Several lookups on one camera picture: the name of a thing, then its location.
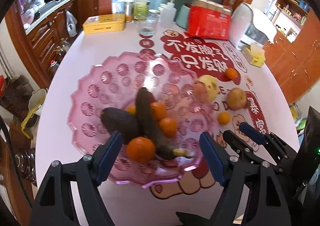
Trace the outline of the small orange mandarin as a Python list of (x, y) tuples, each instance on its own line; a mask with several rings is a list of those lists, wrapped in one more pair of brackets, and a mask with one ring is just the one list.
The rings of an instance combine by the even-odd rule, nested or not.
[(231, 115), (228, 112), (221, 112), (217, 116), (217, 121), (222, 126), (228, 125), (231, 122)]

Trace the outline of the red yellow apple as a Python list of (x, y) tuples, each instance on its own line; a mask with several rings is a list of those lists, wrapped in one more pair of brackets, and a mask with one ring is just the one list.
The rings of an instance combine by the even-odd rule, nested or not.
[(229, 91), (226, 99), (227, 106), (231, 110), (240, 110), (246, 107), (247, 96), (241, 88), (233, 88)]

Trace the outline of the yellow pear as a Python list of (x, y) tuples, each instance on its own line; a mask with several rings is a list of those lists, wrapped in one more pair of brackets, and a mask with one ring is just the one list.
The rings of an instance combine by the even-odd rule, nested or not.
[(202, 103), (210, 103), (217, 97), (219, 86), (217, 79), (211, 75), (202, 75), (193, 84), (193, 95)]

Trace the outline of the overripe brown banana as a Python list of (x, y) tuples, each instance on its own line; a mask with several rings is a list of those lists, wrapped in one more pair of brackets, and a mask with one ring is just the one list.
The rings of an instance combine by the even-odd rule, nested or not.
[(173, 146), (157, 124), (152, 115), (151, 97), (149, 91), (142, 87), (136, 96), (136, 117), (144, 135), (149, 138), (156, 147), (156, 155), (164, 160), (173, 160), (176, 157), (193, 158), (194, 154), (187, 149), (178, 149)]

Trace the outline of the dark avocado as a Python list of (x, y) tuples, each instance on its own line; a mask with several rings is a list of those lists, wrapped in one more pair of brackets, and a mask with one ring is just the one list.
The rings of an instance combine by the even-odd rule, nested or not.
[(109, 134), (119, 132), (122, 143), (127, 145), (132, 139), (140, 136), (140, 127), (137, 118), (122, 109), (104, 108), (100, 115), (101, 123)]

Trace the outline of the large orange mandarin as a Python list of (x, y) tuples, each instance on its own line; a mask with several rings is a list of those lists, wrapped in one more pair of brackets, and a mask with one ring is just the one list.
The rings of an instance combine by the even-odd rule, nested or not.
[(151, 104), (152, 115), (156, 121), (161, 121), (167, 117), (167, 109), (161, 102), (153, 102)]

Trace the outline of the yellow tissue box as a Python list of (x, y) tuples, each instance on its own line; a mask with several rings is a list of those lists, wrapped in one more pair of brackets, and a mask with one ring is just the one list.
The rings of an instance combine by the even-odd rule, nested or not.
[(242, 54), (249, 64), (261, 68), (265, 63), (265, 50), (255, 43), (243, 48)]

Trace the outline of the white appliance with cloth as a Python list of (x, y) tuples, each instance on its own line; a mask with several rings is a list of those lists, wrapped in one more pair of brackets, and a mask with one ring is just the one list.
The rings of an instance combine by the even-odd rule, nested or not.
[(263, 47), (267, 42), (274, 43), (276, 27), (260, 10), (251, 4), (241, 3), (234, 10), (229, 27), (228, 40), (237, 50), (251, 44)]

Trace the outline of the red snack package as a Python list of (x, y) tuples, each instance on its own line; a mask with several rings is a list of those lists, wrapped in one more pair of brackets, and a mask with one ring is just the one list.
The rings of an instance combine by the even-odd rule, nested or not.
[(187, 34), (192, 37), (227, 40), (232, 10), (208, 4), (192, 5), (189, 12)]

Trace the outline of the white squeeze bottle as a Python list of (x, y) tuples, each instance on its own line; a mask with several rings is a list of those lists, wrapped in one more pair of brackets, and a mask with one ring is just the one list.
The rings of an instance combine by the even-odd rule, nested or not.
[(168, 2), (166, 4), (166, 6), (161, 11), (161, 15), (160, 15), (160, 26), (162, 28), (171, 27), (171, 25), (175, 19), (176, 11), (177, 10), (175, 8), (174, 3)]

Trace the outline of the clear glass cup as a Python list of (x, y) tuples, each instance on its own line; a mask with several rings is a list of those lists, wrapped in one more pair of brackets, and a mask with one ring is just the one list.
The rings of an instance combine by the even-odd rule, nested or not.
[(157, 30), (157, 13), (149, 12), (147, 15), (138, 15), (138, 34), (141, 36), (153, 36)]

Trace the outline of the plastic bottle green label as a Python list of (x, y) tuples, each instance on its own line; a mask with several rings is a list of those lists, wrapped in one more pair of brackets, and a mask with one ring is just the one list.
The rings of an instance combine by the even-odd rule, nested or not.
[(141, 17), (146, 17), (150, 7), (150, 0), (135, 0), (133, 7), (133, 20), (139, 21)]

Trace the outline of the yellow tin box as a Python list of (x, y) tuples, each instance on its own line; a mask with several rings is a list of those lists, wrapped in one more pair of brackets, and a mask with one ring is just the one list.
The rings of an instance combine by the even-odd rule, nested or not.
[(102, 32), (123, 31), (125, 14), (111, 14), (88, 17), (82, 28), (86, 35)]

